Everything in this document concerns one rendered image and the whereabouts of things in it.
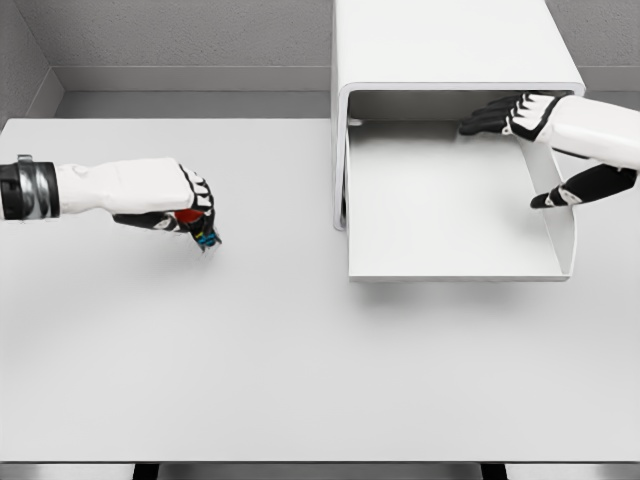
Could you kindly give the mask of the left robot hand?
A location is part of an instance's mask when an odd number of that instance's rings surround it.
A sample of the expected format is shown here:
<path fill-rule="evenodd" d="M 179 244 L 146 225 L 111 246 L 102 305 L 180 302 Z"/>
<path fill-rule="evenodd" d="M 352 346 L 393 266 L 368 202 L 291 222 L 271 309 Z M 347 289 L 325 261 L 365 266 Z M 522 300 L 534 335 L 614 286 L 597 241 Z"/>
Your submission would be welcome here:
<path fill-rule="evenodd" d="M 178 225 L 176 211 L 215 211 L 214 197 L 206 180 L 172 158 L 116 164 L 120 181 L 116 197 L 106 211 L 118 223 L 188 233 Z"/>

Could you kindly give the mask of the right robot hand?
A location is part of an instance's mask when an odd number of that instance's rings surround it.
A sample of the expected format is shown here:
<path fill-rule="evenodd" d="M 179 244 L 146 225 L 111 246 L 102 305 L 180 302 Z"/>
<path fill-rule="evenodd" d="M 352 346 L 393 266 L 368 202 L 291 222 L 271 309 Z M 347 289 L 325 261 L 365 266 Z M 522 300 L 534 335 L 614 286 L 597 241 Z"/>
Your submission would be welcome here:
<path fill-rule="evenodd" d="M 601 101 L 568 93 L 527 91 L 488 103 L 459 123 L 464 136 L 492 133 L 549 146 L 597 164 L 535 196 L 530 207 L 549 209 L 593 203 L 633 188 L 640 170 L 604 162 L 609 141 L 609 108 Z"/>

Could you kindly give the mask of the red and black load switch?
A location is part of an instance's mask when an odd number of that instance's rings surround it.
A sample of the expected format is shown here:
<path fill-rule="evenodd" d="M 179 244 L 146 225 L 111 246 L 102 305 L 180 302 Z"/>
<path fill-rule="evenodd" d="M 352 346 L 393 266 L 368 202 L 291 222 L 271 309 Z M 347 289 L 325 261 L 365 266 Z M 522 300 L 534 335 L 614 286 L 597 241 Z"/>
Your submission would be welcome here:
<path fill-rule="evenodd" d="M 191 235 L 203 252 L 222 244 L 215 227 L 215 211 L 213 209 L 206 211 L 185 209 L 176 211 L 174 215 L 178 225 Z"/>

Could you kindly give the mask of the white cabinet drawer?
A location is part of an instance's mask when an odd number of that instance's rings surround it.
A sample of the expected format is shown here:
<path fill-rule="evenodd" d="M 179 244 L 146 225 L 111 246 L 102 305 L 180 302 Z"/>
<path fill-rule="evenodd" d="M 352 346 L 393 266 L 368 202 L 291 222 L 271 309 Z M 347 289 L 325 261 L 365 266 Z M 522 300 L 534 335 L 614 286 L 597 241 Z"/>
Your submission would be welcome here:
<path fill-rule="evenodd" d="M 550 148 L 461 136 L 454 123 L 348 131 L 348 274 L 354 281 L 564 281 L 576 221 L 531 200 L 561 180 Z"/>

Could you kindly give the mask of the white tabletop cabinet shell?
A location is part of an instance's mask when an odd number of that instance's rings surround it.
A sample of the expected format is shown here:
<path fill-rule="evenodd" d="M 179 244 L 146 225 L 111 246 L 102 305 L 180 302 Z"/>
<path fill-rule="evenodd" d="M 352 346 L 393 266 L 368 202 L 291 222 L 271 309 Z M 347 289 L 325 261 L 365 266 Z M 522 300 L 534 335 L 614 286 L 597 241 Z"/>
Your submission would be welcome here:
<path fill-rule="evenodd" d="M 348 104 L 356 91 L 566 91 L 586 86 L 545 0 L 334 0 L 333 223 L 346 226 Z"/>

